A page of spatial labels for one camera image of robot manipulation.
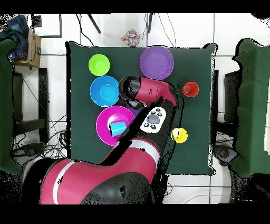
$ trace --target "blue bowl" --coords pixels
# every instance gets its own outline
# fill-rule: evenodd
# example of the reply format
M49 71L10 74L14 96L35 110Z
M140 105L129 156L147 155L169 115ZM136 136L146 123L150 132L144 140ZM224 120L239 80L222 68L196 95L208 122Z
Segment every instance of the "blue bowl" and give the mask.
M110 107L120 98L119 83L111 76L96 78L90 86L90 97L101 107Z

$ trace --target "table leg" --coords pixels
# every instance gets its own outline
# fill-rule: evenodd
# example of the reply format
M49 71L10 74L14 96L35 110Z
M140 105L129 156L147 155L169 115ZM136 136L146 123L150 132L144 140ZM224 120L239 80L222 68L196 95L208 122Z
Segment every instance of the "table leg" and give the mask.
M47 68L38 69L38 118L44 120L44 127L39 128L40 141L47 143L49 141L48 114L49 114L49 98L48 98L48 77Z
M91 22L93 23L94 27L96 28L96 30L98 31L98 33L101 33L98 25L95 23L95 20L93 19L93 17L91 16L91 14L87 14L89 19L91 20Z
M148 33L151 32L152 17L153 17L153 13L149 13Z

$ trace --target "white stripe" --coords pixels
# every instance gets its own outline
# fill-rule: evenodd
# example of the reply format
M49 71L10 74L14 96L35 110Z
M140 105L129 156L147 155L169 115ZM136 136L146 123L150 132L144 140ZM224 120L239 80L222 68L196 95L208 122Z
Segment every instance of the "white stripe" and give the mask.
M65 174L65 172L74 164L74 161L71 161L70 163L68 163L58 174L54 185L53 185L53 201L55 204L58 204L58 200L57 200L57 193L58 193L58 187L60 184L60 179L62 178L62 176Z
M159 153L157 149L153 147L151 144L142 140L132 140L132 143L129 147L145 149L145 152L147 152L154 159L156 165L158 164L158 160L160 157Z

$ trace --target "lime green plate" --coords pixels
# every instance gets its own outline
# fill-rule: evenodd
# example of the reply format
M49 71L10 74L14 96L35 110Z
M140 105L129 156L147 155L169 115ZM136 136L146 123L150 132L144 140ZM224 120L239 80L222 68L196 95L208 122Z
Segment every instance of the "lime green plate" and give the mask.
M109 59L102 54L95 54L88 63L89 70L95 76L103 76L110 69Z

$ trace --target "yellow cup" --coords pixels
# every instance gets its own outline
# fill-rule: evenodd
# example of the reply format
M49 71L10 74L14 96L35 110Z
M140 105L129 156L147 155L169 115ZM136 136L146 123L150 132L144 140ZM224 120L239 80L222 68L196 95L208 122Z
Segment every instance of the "yellow cup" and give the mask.
M174 128L171 131L171 139L175 140L177 143L183 143L187 140L188 133L183 128Z

